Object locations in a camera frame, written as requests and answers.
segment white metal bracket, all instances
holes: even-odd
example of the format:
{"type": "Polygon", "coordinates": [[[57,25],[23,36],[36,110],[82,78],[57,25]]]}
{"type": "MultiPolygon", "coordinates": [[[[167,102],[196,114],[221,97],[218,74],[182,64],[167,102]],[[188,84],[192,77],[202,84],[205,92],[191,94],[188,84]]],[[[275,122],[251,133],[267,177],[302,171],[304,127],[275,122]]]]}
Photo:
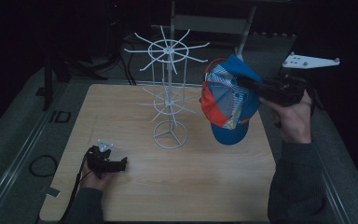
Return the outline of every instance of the white metal bracket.
{"type": "Polygon", "coordinates": [[[283,62],[282,67],[308,69],[335,65],[339,65],[339,58],[336,58],[335,60],[313,58],[303,55],[295,55],[292,52],[283,62]]]}

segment sleeve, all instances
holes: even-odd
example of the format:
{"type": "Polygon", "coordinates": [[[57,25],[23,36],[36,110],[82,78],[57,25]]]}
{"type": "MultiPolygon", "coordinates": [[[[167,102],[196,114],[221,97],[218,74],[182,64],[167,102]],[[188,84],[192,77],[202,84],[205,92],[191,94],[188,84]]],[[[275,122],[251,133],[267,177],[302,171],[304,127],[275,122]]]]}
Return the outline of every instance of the sleeve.
{"type": "Polygon", "coordinates": [[[322,166],[314,144],[282,143],[269,190],[271,223],[326,223],[322,166]]]}
{"type": "Polygon", "coordinates": [[[62,224],[103,224],[102,197],[98,189],[80,189],[62,224]]]}

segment cable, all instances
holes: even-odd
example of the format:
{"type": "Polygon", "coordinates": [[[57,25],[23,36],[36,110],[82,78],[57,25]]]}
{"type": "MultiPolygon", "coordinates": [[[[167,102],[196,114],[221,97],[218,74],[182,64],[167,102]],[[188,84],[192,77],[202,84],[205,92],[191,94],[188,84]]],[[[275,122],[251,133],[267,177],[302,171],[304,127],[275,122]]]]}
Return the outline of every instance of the cable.
{"type": "Polygon", "coordinates": [[[132,74],[131,74],[131,71],[130,71],[130,63],[131,63],[132,55],[133,55],[133,53],[132,53],[131,56],[130,56],[128,65],[126,65],[126,63],[124,62],[124,59],[123,59],[123,57],[121,56],[121,54],[119,54],[119,58],[120,58],[120,60],[121,60],[121,63],[123,64],[124,74],[126,75],[126,78],[127,78],[127,80],[129,81],[130,85],[136,86],[136,81],[135,81],[135,79],[133,78],[133,76],[132,76],[132,74]]]}
{"type": "Polygon", "coordinates": [[[39,156],[37,157],[36,159],[34,159],[31,164],[28,166],[28,170],[30,171],[30,173],[34,176],[38,176],[38,177],[49,177],[49,176],[53,176],[55,174],[55,172],[57,171],[57,168],[58,168],[58,163],[56,161],[56,159],[50,155],[42,155],[42,156],[39,156]],[[43,159],[43,158],[50,158],[53,160],[54,162],[54,172],[51,173],[51,174],[47,174],[47,175],[41,175],[41,174],[37,174],[35,171],[34,171],[34,164],[39,161],[40,159],[43,159]]]}
{"type": "MultiPolygon", "coordinates": [[[[126,41],[126,40],[123,40],[124,43],[130,45],[132,47],[132,49],[135,49],[135,47],[133,46],[132,43],[130,43],[129,41],[126,41]]],[[[132,56],[133,56],[133,53],[131,54],[130,58],[129,58],[129,61],[128,61],[128,64],[125,65],[124,61],[123,61],[123,65],[125,66],[125,70],[124,72],[126,72],[126,74],[128,75],[128,77],[130,78],[131,80],[131,84],[133,86],[136,86],[136,82],[135,82],[135,79],[133,78],[132,74],[131,74],[131,70],[130,70],[130,64],[131,64],[131,60],[132,60],[132,56]]]]}
{"type": "Polygon", "coordinates": [[[74,201],[75,196],[77,194],[77,187],[78,187],[78,185],[80,183],[81,172],[83,170],[84,163],[86,162],[86,158],[87,158],[88,153],[89,152],[87,151],[86,154],[83,157],[83,161],[81,162],[79,172],[76,175],[75,185],[74,185],[74,188],[72,189],[71,198],[69,199],[68,206],[66,207],[65,212],[62,215],[61,221],[64,221],[66,216],[68,215],[68,212],[69,212],[69,210],[71,209],[71,206],[72,206],[72,202],[74,201]]]}
{"type": "Polygon", "coordinates": [[[87,175],[89,175],[92,171],[90,170],[88,173],[86,173],[83,177],[81,177],[81,179],[79,180],[79,182],[81,182],[84,178],[86,178],[87,175]]]}

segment person's left hand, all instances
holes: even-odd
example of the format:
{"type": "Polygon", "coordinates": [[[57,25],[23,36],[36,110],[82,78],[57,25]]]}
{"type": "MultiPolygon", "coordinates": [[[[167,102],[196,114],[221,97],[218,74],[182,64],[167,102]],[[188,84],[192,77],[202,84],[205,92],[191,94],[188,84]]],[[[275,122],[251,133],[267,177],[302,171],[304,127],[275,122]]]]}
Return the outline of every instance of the person's left hand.
{"type": "Polygon", "coordinates": [[[102,175],[102,178],[99,179],[97,175],[90,170],[86,161],[82,170],[83,179],[80,181],[80,187],[104,191],[112,181],[113,175],[113,173],[105,173],[102,175]]]}

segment black cable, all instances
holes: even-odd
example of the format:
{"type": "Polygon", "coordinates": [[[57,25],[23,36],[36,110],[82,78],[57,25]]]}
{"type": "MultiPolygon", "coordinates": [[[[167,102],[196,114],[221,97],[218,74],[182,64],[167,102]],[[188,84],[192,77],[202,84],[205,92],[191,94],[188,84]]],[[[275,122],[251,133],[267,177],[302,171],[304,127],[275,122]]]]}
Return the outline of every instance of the black cable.
{"type": "Polygon", "coordinates": [[[123,64],[124,74],[126,75],[127,80],[129,81],[130,85],[136,86],[136,82],[135,82],[135,79],[131,75],[130,68],[124,62],[124,59],[121,56],[121,54],[119,55],[119,57],[120,57],[121,63],[123,64]]]}
{"type": "Polygon", "coordinates": [[[321,98],[319,98],[319,93],[316,90],[316,88],[313,88],[313,98],[314,98],[316,107],[318,107],[318,109],[320,109],[320,110],[325,110],[324,105],[321,102],[321,98]]]}
{"type": "MultiPolygon", "coordinates": [[[[128,44],[128,45],[130,45],[131,48],[132,48],[132,50],[135,49],[135,47],[133,46],[133,44],[130,43],[129,41],[123,40],[123,42],[126,43],[126,44],[128,44]]],[[[130,81],[130,85],[136,86],[136,81],[135,81],[135,79],[133,78],[133,76],[132,76],[132,74],[131,74],[131,70],[130,70],[130,64],[131,64],[132,56],[133,56],[133,53],[131,54],[127,65],[124,63],[124,61],[122,61],[122,63],[123,63],[123,66],[124,66],[124,72],[126,73],[126,76],[128,77],[128,79],[129,79],[129,81],[130,81]]]]}
{"type": "Polygon", "coordinates": [[[106,68],[106,69],[104,69],[104,70],[99,70],[99,71],[98,71],[98,74],[103,74],[103,73],[106,73],[106,72],[108,72],[108,71],[114,69],[114,68],[117,66],[117,64],[118,64],[118,61],[119,61],[119,58],[118,58],[118,56],[117,56],[117,60],[115,61],[115,64],[112,64],[110,67],[108,67],[108,68],[106,68]]]}
{"type": "Polygon", "coordinates": [[[42,156],[39,156],[39,157],[37,157],[36,159],[34,159],[34,160],[31,162],[31,164],[28,166],[28,170],[30,171],[30,173],[31,173],[32,175],[38,176],[38,177],[49,177],[49,176],[53,176],[53,175],[55,174],[55,172],[57,171],[57,168],[58,168],[58,163],[57,163],[56,159],[55,159],[54,157],[50,156],[50,155],[42,155],[42,156]],[[35,164],[37,161],[39,161],[39,160],[41,160],[41,159],[43,159],[43,158],[50,158],[50,159],[53,160],[53,162],[54,162],[54,172],[53,172],[53,173],[51,173],[51,174],[46,174],[46,175],[41,175],[41,174],[37,174],[37,173],[34,171],[34,169],[33,169],[33,168],[34,168],[34,164],[35,164]]]}
{"type": "Polygon", "coordinates": [[[98,70],[104,69],[105,67],[113,64],[117,60],[118,60],[118,55],[109,55],[109,56],[107,56],[107,61],[105,63],[92,65],[89,68],[92,69],[93,71],[98,71],[98,70]]]}
{"type": "Polygon", "coordinates": [[[89,175],[92,171],[90,170],[88,173],[86,173],[83,177],[81,177],[81,179],[79,180],[79,182],[81,182],[84,178],[86,178],[87,175],[89,175]]]}
{"type": "Polygon", "coordinates": [[[68,215],[69,210],[71,209],[71,206],[72,206],[72,202],[74,201],[75,196],[76,196],[76,194],[77,194],[77,188],[78,188],[78,185],[79,185],[79,183],[80,183],[81,172],[82,172],[82,170],[83,170],[84,163],[86,162],[86,158],[87,158],[87,154],[88,154],[88,153],[89,153],[89,152],[87,151],[87,153],[86,153],[86,154],[84,155],[84,157],[83,157],[83,161],[81,162],[79,172],[78,172],[77,175],[76,175],[75,185],[74,185],[74,188],[72,189],[71,198],[69,199],[68,206],[66,207],[65,212],[64,212],[63,215],[62,215],[61,221],[64,221],[65,218],[66,218],[66,216],[68,215]]]}

